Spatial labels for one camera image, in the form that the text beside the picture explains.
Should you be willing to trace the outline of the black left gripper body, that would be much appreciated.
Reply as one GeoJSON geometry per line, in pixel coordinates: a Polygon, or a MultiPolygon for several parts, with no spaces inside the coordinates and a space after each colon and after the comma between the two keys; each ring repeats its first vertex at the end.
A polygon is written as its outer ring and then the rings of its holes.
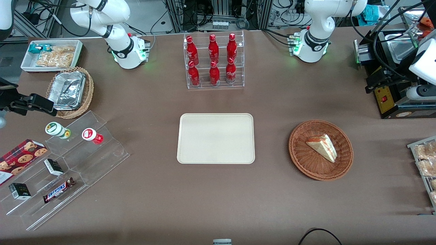
{"type": "Polygon", "coordinates": [[[365,67],[366,74],[366,94],[372,93],[377,88],[389,87],[401,83],[411,83],[411,80],[405,76],[404,71],[400,68],[394,68],[393,71],[385,68],[378,67],[365,67]]]}

